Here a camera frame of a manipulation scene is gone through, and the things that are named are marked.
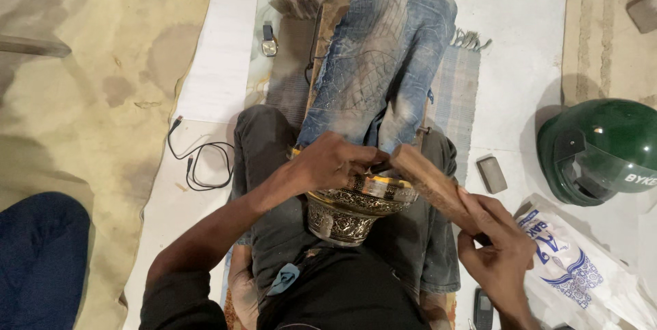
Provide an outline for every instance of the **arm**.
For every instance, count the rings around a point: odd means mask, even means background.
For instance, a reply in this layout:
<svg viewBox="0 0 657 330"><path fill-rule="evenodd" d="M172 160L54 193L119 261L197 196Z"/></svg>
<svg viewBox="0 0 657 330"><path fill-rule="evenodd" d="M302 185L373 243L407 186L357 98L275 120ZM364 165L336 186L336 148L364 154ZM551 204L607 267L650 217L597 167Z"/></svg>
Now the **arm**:
<svg viewBox="0 0 657 330"><path fill-rule="evenodd" d="M333 132L322 134L257 188L212 212L162 250L146 277L146 292L166 274L209 272L270 209L294 195L343 187L350 174L387 158L375 147L353 145Z"/></svg>
<svg viewBox="0 0 657 330"><path fill-rule="evenodd" d="M459 259L486 291L499 312L503 330L540 330L531 315L523 288L525 271L536 243L516 225L499 200L469 194L459 187L459 197L477 226L493 245L476 249L474 240L459 233Z"/></svg>

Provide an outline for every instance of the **black shirt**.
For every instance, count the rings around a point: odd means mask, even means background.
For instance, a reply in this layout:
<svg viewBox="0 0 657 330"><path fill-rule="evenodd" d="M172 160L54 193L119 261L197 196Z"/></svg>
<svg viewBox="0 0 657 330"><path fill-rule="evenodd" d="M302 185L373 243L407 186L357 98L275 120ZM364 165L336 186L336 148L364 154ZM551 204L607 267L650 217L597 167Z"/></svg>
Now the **black shirt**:
<svg viewBox="0 0 657 330"><path fill-rule="evenodd" d="M372 256L325 248L298 266L286 291L265 298L258 329L430 329L390 268ZM140 329L226 329L208 294L208 273L162 277L144 297Z"/></svg>

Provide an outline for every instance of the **charging cable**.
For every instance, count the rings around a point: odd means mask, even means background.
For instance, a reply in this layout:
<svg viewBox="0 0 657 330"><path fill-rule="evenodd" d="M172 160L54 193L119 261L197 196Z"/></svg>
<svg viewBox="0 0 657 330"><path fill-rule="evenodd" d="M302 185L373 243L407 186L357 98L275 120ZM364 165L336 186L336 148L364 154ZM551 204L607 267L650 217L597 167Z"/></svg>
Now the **charging cable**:
<svg viewBox="0 0 657 330"><path fill-rule="evenodd" d="M207 192L208 190L221 189L222 187L227 186L229 183L231 183L231 179L233 178L233 169L231 168L230 158L228 158L228 152L222 147L222 145L227 145L233 149L235 149L235 147L224 141L212 141L210 143L199 145L189 153L178 157L176 152L173 151L173 147L171 146L171 134L178 127L178 125L180 125L182 120L183 120L183 116L178 116L178 118L176 118L173 121L173 125L171 126L171 129L169 130L169 133L166 136L166 142L167 144L169 144L169 149L171 150L171 154L176 159L183 159L185 157L189 157L187 158L187 174L185 175L185 181L187 182L187 186L189 186L190 189L195 190L197 192ZM219 185L208 185L205 183L201 183L196 179L196 164L198 163L198 159L201 158L201 151L203 150L203 148L208 146L215 147L216 149L221 150L221 152L223 152L223 155L226 157L226 167L228 168L228 180L226 180L226 182L221 183ZM194 153L196 153L196 162L194 161ZM189 182L190 179L192 180L192 183L194 185L202 189L197 189L193 187L192 184Z"/></svg>

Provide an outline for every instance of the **watch strap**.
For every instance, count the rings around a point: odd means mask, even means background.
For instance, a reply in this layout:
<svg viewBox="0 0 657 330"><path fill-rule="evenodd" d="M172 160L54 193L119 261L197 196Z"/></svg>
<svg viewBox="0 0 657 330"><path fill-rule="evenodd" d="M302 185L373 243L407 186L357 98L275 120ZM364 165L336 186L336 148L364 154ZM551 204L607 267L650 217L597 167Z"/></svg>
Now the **watch strap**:
<svg viewBox="0 0 657 330"><path fill-rule="evenodd" d="M264 40L274 40L274 29L271 28L271 25L262 26L262 36Z"/></svg>

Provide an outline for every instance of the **person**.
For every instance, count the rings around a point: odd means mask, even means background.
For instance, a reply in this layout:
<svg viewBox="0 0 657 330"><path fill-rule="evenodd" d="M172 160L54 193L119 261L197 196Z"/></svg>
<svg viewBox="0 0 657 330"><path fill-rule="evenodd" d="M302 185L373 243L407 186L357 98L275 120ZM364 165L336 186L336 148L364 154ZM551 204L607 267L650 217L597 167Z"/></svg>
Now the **person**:
<svg viewBox="0 0 657 330"><path fill-rule="evenodd" d="M439 144L425 147L425 139L423 152L439 150L430 159L453 169L452 144L444 136L428 138ZM208 298L209 271L238 240L250 247L258 329L429 329L436 318L444 324L445 311L422 300L440 293L430 288L458 289L453 282L458 271L455 275L446 261L454 245L450 223L420 200L402 212L406 215L377 221L360 247L316 238L304 228L303 193L343 187L350 175L388 155L326 132L286 162L287 147L295 141L274 108L259 105L239 116L231 200L155 258L140 329L226 329L219 305ZM505 328L538 329L522 287L536 246L499 201L463 188L459 196L493 243L476 249L472 237L459 234L464 267L486 290Z"/></svg>
<svg viewBox="0 0 657 330"><path fill-rule="evenodd" d="M0 329L70 330L87 267L89 215L68 195L0 212Z"/></svg>

